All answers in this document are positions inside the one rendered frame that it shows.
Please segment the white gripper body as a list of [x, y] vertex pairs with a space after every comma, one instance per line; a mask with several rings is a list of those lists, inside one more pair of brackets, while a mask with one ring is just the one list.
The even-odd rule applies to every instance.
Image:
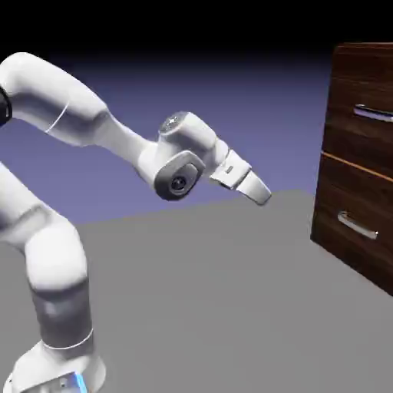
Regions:
[[265, 205], [272, 196], [270, 189], [253, 170], [248, 172], [236, 190], [258, 206]]

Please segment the dark wood drawer front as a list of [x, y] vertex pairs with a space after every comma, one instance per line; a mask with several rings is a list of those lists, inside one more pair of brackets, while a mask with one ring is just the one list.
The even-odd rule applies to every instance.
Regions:
[[393, 178], [393, 123], [361, 117], [356, 104], [393, 112], [393, 42], [336, 47], [322, 150]]
[[[371, 230], [369, 239], [340, 223], [339, 211]], [[393, 181], [323, 154], [311, 240], [393, 297]]]

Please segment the dark wood cabinet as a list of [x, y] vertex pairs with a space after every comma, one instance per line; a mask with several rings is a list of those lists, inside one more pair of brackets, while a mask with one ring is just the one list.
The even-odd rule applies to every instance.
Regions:
[[310, 238], [393, 297], [393, 42], [333, 53]]

